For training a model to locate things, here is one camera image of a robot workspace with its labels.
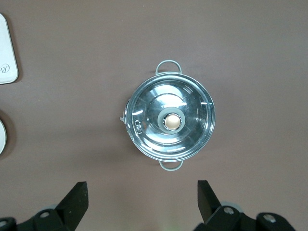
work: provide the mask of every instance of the transparent lid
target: transparent lid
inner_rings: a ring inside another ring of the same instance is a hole
[[[193,78],[164,73],[137,88],[127,104],[125,123],[144,154],[160,161],[180,161],[195,155],[209,140],[214,104]]]

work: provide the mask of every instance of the glass lid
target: glass lid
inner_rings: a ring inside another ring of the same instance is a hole
[[[213,101],[191,77],[164,73],[142,83],[125,111],[127,131],[147,156],[165,162],[187,159],[209,140]]]

